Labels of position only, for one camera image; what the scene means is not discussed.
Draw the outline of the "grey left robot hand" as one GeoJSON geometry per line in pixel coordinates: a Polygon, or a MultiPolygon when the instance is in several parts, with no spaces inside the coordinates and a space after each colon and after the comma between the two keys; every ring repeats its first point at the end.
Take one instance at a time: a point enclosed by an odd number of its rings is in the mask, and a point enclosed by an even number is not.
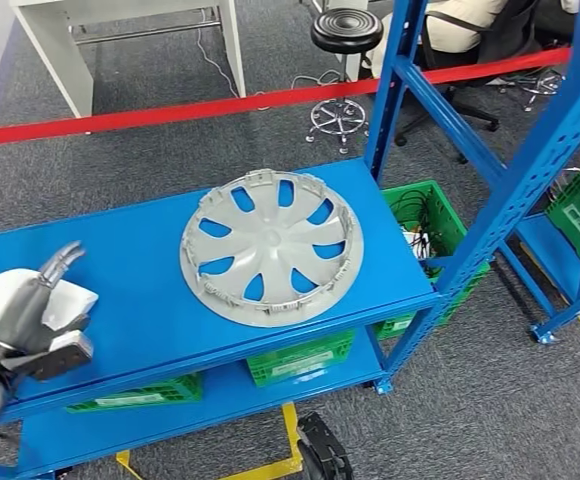
{"type": "Polygon", "coordinates": [[[36,354],[48,350],[63,334],[85,330],[89,323],[87,313],[79,314],[58,330],[42,321],[55,287],[70,264],[84,254],[79,241],[67,244],[18,287],[0,315],[0,345],[25,355],[36,354]]]}

